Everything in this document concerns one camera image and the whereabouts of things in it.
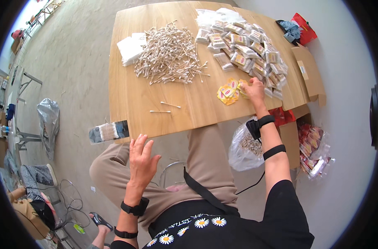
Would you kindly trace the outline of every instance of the white daisy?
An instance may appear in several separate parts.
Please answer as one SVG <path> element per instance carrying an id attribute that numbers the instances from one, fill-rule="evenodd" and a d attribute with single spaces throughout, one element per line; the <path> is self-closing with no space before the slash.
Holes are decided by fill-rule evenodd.
<path id="1" fill-rule="evenodd" d="M 150 246 L 152 246 L 154 243 L 156 243 L 157 242 L 157 239 L 156 238 L 154 238 L 154 239 L 152 239 L 149 243 L 147 243 L 147 247 L 150 247 Z"/>
<path id="2" fill-rule="evenodd" d="M 159 239 L 159 242 L 164 245 L 165 244 L 168 245 L 169 243 L 172 243 L 173 241 L 174 241 L 174 237 L 172 235 L 168 236 L 168 234 L 161 236 Z"/>
<path id="3" fill-rule="evenodd" d="M 211 221 L 216 226 L 223 227 L 224 225 L 226 225 L 226 219 L 224 219 L 224 218 L 221 219 L 221 217 L 214 218 Z"/>
<path id="4" fill-rule="evenodd" d="M 197 228 L 203 228 L 206 225 L 208 225 L 208 223 L 209 223 L 209 220 L 206 220 L 206 218 L 202 218 L 202 219 L 195 221 L 194 226 L 197 227 Z"/>
<path id="5" fill-rule="evenodd" d="M 187 229 L 189 229 L 189 227 L 182 228 L 181 230 L 178 231 L 178 235 L 181 237 L 186 232 Z"/>

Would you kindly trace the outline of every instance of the hand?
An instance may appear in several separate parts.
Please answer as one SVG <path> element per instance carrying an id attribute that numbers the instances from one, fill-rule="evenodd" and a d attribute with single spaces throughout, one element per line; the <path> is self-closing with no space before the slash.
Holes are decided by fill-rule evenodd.
<path id="1" fill-rule="evenodd" d="M 248 97 L 250 97 L 250 100 L 253 103 L 255 110 L 257 110 L 257 108 L 265 105 L 265 87 L 257 77 L 251 78 L 250 83 L 252 83 L 252 86 L 244 85 L 243 87 Z"/>
<path id="2" fill-rule="evenodd" d="M 150 140 L 145 145 L 147 135 L 140 134 L 130 143 L 130 171 L 131 179 L 129 185 L 136 190 L 143 192 L 150 183 L 157 171 L 157 163 L 161 156 L 156 155 L 150 158 L 154 141 Z"/>

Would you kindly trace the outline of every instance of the water bottle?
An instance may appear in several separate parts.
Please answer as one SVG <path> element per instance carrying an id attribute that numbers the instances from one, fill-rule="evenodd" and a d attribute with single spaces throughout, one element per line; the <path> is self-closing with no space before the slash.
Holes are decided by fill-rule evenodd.
<path id="1" fill-rule="evenodd" d="M 9 127 L 7 126 L 1 126 L 1 131 L 5 133 L 9 133 Z"/>

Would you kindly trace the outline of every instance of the pile of cotton swabs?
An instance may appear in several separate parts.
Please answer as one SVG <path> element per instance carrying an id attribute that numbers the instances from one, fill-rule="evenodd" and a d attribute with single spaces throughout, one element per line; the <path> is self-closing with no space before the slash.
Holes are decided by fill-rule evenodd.
<path id="1" fill-rule="evenodd" d="M 140 74 L 150 77 L 150 85 L 158 82 L 187 84 L 192 82 L 196 74 L 200 75 L 203 82 L 201 70 L 207 68 L 207 62 L 200 66 L 197 47 L 192 43 L 192 33 L 186 27 L 176 28 L 175 21 L 160 29 L 152 27 L 145 32 L 147 43 L 135 63 L 135 73 L 137 77 Z"/>

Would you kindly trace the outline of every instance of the sandal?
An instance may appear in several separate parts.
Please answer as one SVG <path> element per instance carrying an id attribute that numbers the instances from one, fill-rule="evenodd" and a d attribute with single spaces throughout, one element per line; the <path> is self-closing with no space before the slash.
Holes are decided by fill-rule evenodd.
<path id="1" fill-rule="evenodd" d="M 95 212 L 90 212 L 90 214 L 93 215 L 93 217 L 91 219 L 92 219 L 93 223 L 95 223 L 96 226 L 105 225 L 108 228 L 110 228 L 110 231 L 113 232 L 113 227 L 109 223 L 107 223 L 100 215 L 98 215 Z"/>

